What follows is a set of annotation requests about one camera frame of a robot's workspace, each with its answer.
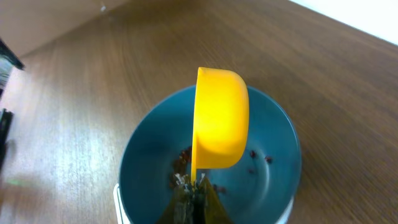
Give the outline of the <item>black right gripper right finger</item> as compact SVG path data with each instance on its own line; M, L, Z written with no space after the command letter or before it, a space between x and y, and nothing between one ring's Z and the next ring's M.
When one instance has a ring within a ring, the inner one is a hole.
M194 224L232 224L207 177L195 189Z

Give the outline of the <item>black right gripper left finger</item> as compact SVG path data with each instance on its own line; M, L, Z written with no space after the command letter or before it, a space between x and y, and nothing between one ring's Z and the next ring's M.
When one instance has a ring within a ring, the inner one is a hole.
M170 203L156 224L193 224L194 186L189 175L174 174L174 188Z

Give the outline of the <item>yellow plastic scoop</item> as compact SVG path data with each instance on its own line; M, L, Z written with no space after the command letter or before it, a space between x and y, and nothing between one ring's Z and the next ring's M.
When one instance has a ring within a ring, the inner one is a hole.
M200 67L195 87L191 182L198 169L225 169L243 156L248 139L249 96L235 72Z

